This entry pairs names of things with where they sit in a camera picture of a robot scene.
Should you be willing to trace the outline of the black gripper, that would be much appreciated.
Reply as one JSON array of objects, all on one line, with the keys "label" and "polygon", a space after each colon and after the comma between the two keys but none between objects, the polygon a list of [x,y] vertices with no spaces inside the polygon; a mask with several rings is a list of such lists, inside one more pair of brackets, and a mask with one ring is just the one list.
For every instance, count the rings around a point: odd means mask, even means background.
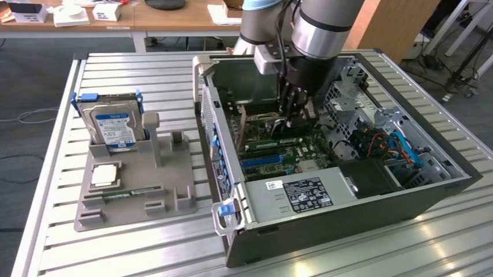
[{"label": "black gripper", "polygon": [[278,84],[279,114],[285,117],[285,126],[298,128],[313,124],[318,119],[314,98],[321,90],[337,58],[290,58],[281,71]]}]

